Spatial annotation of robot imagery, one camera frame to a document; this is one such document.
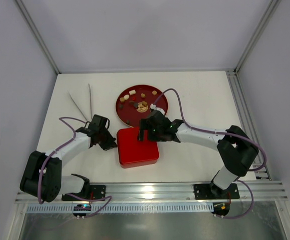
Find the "square red box lid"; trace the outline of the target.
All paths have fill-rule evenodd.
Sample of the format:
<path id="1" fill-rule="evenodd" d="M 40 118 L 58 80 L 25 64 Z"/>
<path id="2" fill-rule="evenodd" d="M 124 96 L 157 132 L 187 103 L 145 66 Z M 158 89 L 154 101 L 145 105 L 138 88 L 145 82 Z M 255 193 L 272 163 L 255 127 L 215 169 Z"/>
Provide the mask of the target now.
<path id="1" fill-rule="evenodd" d="M 159 158 L 157 143 L 154 141 L 138 141 L 139 127 L 120 129 L 117 132 L 118 156 L 138 158 Z"/>

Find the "square red chocolate box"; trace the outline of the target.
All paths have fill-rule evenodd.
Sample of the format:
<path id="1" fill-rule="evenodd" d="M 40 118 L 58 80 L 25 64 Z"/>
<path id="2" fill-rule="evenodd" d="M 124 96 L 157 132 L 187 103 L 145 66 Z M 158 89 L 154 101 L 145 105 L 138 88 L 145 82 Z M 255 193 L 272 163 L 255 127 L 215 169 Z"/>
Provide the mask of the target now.
<path id="1" fill-rule="evenodd" d="M 119 163 L 122 168 L 128 169 L 152 165 L 155 164 L 157 160 L 158 158 L 124 156 L 119 158 Z"/>

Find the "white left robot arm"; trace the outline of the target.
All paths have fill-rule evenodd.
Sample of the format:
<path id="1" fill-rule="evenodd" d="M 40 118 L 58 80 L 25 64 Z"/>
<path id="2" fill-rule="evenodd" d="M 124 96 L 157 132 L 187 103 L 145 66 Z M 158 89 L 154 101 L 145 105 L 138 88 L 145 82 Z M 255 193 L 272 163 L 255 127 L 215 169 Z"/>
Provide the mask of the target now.
<path id="1" fill-rule="evenodd" d="M 92 200 L 90 180 L 76 173 L 63 175 L 62 169 L 93 146 L 98 145 L 104 151 L 116 148 L 116 139 L 109 132 L 109 126 L 108 118 L 96 114 L 78 129 L 71 126 L 73 136 L 56 149 L 33 151 L 22 175 L 20 190 L 36 197 L 39 204 L 50 203 L 57 196 L 62 196 L 64 201 Z"/>

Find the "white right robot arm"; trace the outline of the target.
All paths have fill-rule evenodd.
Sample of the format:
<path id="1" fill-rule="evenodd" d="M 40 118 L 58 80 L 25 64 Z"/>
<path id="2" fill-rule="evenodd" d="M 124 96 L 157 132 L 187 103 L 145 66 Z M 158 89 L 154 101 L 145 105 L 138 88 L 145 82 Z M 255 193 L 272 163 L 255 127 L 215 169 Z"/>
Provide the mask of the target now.
<path id="1" fill-rule="evenodd" d="M 224 166 L 211 180 L 209 189 L 218 199 L 226 197 L 231 183 L 247 174 L 259 153 L 259 147 L 236 125 L 224 131 L 198 128 L 183 119 L 170 121 L 158 110 L 140 120 L 138 140 L 191 143 L 217 151 Z"/>

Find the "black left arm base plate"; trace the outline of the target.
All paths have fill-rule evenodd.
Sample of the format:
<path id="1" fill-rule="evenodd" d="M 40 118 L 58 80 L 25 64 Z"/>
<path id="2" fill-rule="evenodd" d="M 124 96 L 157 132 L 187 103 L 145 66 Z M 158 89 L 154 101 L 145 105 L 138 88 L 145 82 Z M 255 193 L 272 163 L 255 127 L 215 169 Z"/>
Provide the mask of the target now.
<path id="1" fill-rule="evenodd" d="M 61 197 L 62 201 L 82 201 L 98 200 L 105 198 L 106 185 L 87 184 L 82 188 L 79 193 L 64 194 Z"/>

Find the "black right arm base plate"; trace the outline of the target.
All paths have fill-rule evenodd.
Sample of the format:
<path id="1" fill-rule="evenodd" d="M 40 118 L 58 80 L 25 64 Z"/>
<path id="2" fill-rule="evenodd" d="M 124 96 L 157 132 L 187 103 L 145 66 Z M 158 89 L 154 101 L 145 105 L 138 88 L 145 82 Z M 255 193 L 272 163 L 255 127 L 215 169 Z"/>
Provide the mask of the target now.
<path id="1" fill-rule="evenodd" d="M 194 184 L 194 195 L 196 200 L 237 200 L 240 198 L 238 187 L 235 183 L 229 185 L 225 190 L 211 183 Z"/>

